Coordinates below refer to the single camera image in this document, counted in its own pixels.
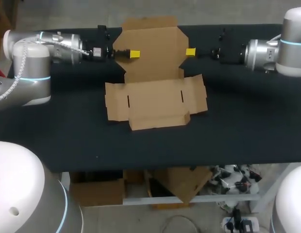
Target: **robotic arm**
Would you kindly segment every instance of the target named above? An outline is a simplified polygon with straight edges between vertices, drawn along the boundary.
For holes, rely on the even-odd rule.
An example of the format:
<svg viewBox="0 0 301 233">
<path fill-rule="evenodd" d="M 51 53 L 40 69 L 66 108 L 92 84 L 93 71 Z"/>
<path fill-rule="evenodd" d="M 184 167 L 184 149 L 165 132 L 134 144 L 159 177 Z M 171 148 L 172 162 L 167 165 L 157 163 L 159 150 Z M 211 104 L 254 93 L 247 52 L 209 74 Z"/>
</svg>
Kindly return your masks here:
<svg viewBox="0 0 301 233">
<path fill-rule="evenodd" d="M 98 26 L 93 41 L 61 32 L 7 31 L 3 49 L 6 58 L 14 61 L 15 78 L 0 77 L 0 110 L 49 101 L 51 62 L 76 65 L 85 60 L 105 62 L 115 56 L 130 58 L 130 50 L 115 51 L 108 40 L 105 26 Z"/>
<path fill-rule="evenodd" d="M 197 57 L 211 56 L 221 64 L 245 65 L 252 71 L 277 71 L 289 77 L 301 77 L 301 7 L 287 11 L 282 34 L 270 40 L 252 39 L 240 45 L 230 32 L 220 36 L 220 47 Z"/>
</svg>

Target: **yellow foam block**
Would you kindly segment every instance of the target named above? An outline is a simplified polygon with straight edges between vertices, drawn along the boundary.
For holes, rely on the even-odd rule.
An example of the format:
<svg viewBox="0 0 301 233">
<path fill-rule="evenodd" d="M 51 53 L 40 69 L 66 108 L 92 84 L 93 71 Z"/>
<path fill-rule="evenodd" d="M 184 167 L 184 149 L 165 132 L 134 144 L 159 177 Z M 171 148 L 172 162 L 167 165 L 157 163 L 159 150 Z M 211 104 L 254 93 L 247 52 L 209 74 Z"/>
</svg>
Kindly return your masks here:
<svg viewBox="0 0 301 233">
<path fill-rule="evenodd" d="M 139 57 L 140 57 L 140 51 L 130 50 L 130 58 L 139 58 Z"/>
<path fill-rule="evenodd" d="M 196 55 L 196 48 L 186 49 L 186 56 L 195 56 L 195 55 Z"/>
</svg>

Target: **gray floor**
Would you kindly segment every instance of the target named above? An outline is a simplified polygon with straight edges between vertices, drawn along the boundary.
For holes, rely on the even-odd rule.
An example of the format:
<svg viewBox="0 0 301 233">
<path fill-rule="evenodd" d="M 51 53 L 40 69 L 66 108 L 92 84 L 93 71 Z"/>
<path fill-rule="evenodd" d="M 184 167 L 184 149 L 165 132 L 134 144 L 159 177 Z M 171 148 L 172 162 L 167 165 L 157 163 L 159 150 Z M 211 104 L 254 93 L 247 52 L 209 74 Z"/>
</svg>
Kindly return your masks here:
<svg viewBox="0 0 301 233">
<path fill-rule="evenodd" d="M 269 229 L 272 203 L 258 217 L 261 232 Z M 226 217 L 215 203 L 199 203 L 178 210 L 153 210 L 149 206 L 107 206 L 84 208 L 84 233 L 160 233 L 167 218 L 183 215 L 195 222 L 201 233 L 223 233 L 220 223 Z M 175 219 L 165 233 L 194 233 L 193 226 L 184 219 Z"/>
<path fill-rule="evenodd" d="M 287 9 L 301 0 L 25 0 L 17 17 L 19 30 L 119 27 L 127 17 L 175 15 L 181 25 L 281 23 Z M 9 65 L 0 61 L 5 71 Z M 256 215 L 268 228 L 271 204 Z M 215 203 L 192 208 L 154 211 L 149 206 L 84 208 L 85 233 L 159 233 L 173 215 L 191 218 L 202 233 L 220 233 L 225 213 Z M 193 233 L 185 221 L 174 221 L 166 233 Z"/>
</svg>

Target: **white cable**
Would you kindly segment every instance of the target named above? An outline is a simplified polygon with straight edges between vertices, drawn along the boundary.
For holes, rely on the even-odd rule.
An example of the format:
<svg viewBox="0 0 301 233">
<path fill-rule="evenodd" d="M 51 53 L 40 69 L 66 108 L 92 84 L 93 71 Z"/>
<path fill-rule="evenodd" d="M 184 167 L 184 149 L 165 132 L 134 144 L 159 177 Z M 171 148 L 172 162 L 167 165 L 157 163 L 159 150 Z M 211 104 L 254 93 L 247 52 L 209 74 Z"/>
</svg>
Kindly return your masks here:
<svg viewBox="0 0 301 233">
<path fill-rule="evenodd" d="M 281 34 L 280 35 L 277 35 L 277 36 L 275 36 L 274 38 L 272 38 L 270 41 L 273 41 L 273 40 L 279 40 L 280 39 L 280 37 L 281 37 Z"/>
<path fill-rule="evenodd" d="M 0 101 L 6 99 L 7 96 L 9 96 L 12 93 L 12 91 L 15 89 L 15 87 L 17 86 L 17 84 L 20 81 L 21 75 L 22 75 L 23 70 L 25 68 L 25 61 L 26 61 L 26 58 L 27 58 L 27 55 L 28 55 L 27 42 L 28 43 L 29 42 L 33 42 L 33 41 L 35 42 L 35 41 L 38 41 L 38 40 L 40 42 L 45 42 L 45 43 L 59 45 L 61 47 L 64 47 L 64 48 L 76 51 L 78 53 L 82 53 L 82 54 L 84 54 L 86 56 L 89 56 L 89 53 L 87 51 L 85 51 L 85 50 L 77 49 L 77 48 L 74 48 L 72 46 L 63 44 L 63 43 L 58 42 L 58 41 L 44 41 L 44 40 L 38 39 L 36 37 L 35 38 L 26 38 L 26 39 L 20 40 L 19 42 L 23 42 L 24 43 L 23 44 L 23 51 L 22 51 L 22 59 L 21 59 L 20 69 L 19 69 L 18 75 L 15 77 L 15 80 L 14 80 L 13 84 L 10 86 L 10 88 L 7 91 L 5 91 L 5 93 L 3 93 L 2 95 L 0 95 Z"/>
<path fill-rule="evenodd" d="M 39 42 L 45 42 L 45 43 L 48 43 L 48 44 L 59 45 L 61 47 L 64 47 L 64 48 L 70 49 L 72 51 L 76 51 L 76 52 L 82 53 L 82 54 L 84 54 L 86 56 L 89 56 L 89 53 L 87 51 L 85 51 L 85 50 L 74 48 L 74 47 L 72 47 L 70 45 L 66 45 L 66 44 L 63 44 L 63 43 L 58 42 L 58 41 L 54 41 L 54 40 L 47 41 L 47 40 L 42 40 L 42 39 L 37 39 L 37 38 L 36 38 L 36 40 L 39 41 Z"/>
<path fill-rule="evenodd" d="M 6 99 L 7 96 L 9 96 L 11 94 L 11 92 L 15 89 L 15 87 L 18 84 L 18 82 L 20 81 L 22 72 L 23 72 L 24 67 L 25 67 L 26 57 L 28 55 L 28 48 L 27 48 L 26 40 L 23 40 L 23 43 L 24 44 L 23 44 L 23 51 L 22 51 L 22 60 L 21 60 L 21 65 L 20 65 L 19 73 L 16 76 L 16 78 L 15 78 L 13 84 L 10 86 L 10 88 L 7 91 L 5 91 L 5 93 L 3 93 L 3 94 L 0 95 L 0 101 Z"/>
<path fill-rule="evenodd" d="M 196 232 L 196 233 L 200 233 L 199 228 L 198 228 L 197 225 L 193 222 L 193 220 L 191 220 L 190 218 L 188 218 L 188 217 L 186 217 L 186 216 L 183 216 L 183 215 L 174 215 L 174 216 L 172 216 L 172 217 L 169 217 L 169 218 L 164 222 L 164 225 L 163 225 L 163 227 L 162 227 L 160 233 L 164 233 L 165 230 L 167 229 L 167 226 L 169 225 L 169 223 L 170 223 L 174 218 L 176 218 L 176 217 L 181 217 L 181 218 L 187 220 L 188 222 L 190 222 L 190 223 L 194 226 L 195 232 Z"/>
</svg>

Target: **black table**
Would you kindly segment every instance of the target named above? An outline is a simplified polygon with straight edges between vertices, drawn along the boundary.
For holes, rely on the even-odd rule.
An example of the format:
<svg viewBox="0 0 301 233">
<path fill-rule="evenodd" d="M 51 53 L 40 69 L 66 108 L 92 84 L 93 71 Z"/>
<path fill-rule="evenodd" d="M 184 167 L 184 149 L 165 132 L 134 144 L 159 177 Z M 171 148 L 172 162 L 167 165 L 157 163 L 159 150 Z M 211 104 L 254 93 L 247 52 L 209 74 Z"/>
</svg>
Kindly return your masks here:
<svg viewBox="0 0 301 233">
<path fill-rule="evenodd" d="M 223 27 L 180 28 L 190 46 L 209 49 Z M 225 27 L 241 43 L 281 31 L 280 25 Z M 61 31 L 95 35 L 95 29 Z M 109 31 L 112 41 L 121 33 Z M 187 126 L 132 132 L 128 122 L 108 122 L 104 83 L 123 82 L 114 61 L 52 65 L 51 101 L 1 112 L 0 141 L 29 148 L 54 172 L 301 162 L 301 79 L 209 59 L 188 59 L 182 67 L 186 76 L 203 74 L 208 95 L 208 112 L 192 115 Z"/>
</svg>

